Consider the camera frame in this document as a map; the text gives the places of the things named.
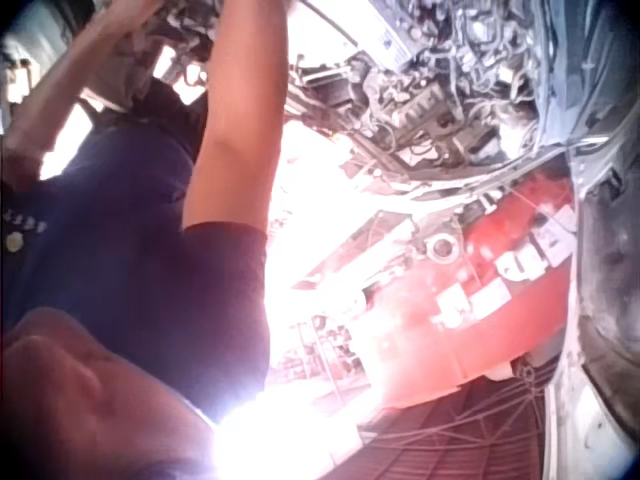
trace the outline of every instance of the mechanic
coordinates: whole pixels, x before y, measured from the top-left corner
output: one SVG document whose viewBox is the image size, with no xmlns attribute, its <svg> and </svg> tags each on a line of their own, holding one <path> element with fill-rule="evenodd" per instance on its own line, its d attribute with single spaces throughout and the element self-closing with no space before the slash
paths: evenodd
<svg viewBox="0 0 640 480">
<path fill-rule="evenodd" d="M 264 388 L 288 3 L 225 1 L 201 145 L 188 116 L 129 116 L 37 181 L 90 76 L 162 0 L 115 0 L 16 112 L 2 152 L 2 436 L 44 478 L 210 472 L 211 421 Z M 138 109 L 156 101 L 171 103 Z"/>
</svg>

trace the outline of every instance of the raised arm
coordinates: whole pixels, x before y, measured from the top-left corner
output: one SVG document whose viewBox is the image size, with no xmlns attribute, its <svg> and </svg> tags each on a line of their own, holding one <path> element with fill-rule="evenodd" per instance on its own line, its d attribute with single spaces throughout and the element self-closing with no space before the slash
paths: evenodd
<svg viewBox="0 0 640 480">
<path fill-rule="evenodd" d="M 94 17 L 67 52 L 19 106 L 2 145 L 2 180 L 15 190 L 39 178 L 43 156 L 56 137 L 90 76 L 116 43 L 142 25 L 163 0 L 116 0 Z"/>
<path fill-rule="evenodd" d="M 267 227 L 287 94 L 288 3 L 225 1 L 184 228 L 206 222 Z"/>
</svg>

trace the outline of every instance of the dark blue shirt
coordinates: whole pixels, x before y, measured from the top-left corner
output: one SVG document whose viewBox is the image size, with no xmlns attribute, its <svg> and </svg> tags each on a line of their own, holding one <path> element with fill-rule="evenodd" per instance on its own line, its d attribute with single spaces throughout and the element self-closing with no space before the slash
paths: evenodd
<svg viewBox="0 0 640 480">
<path fill-rule="evenodd" d="M 180 144 L 138 123 L 90 137 L 62 175 L 6 195 L 3 330 L 34 308 L 63 310 L 219 420 L 264 387 L 266 235 L 182 231 L 191 171 Z"/>
</svg>

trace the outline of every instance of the man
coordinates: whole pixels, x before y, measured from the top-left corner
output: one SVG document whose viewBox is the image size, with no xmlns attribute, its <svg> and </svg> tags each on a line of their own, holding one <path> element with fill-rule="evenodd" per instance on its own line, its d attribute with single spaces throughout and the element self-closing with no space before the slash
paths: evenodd
<svg viewBox="0 0 640 480">
<path fill-rule="evenodd" d="M 94 18 L 3 141 L 3 441 L 47 478 L 209 472 L 206 419 L 264 387 L 285 0 L 225 1 L 201 147 L 129 121 L 37 182 L 90 75 L 160 5 Z"/>
</svg>

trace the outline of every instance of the person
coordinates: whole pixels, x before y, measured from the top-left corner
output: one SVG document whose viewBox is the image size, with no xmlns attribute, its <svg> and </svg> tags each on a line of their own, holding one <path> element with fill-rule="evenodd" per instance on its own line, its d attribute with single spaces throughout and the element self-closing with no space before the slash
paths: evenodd
<svg viewBox="0 0 640 480">
<path fill-rule="evenodd" d="M 161 4 L 93 18 L 3 139 L 3 450 L 44 478 L 210 472 L 213 422 L 264 387 L 288 0 L 225 1 L 201 145 L 182 117 L 133 116 L 38 181 L 90 75 Z"/>
</svg>

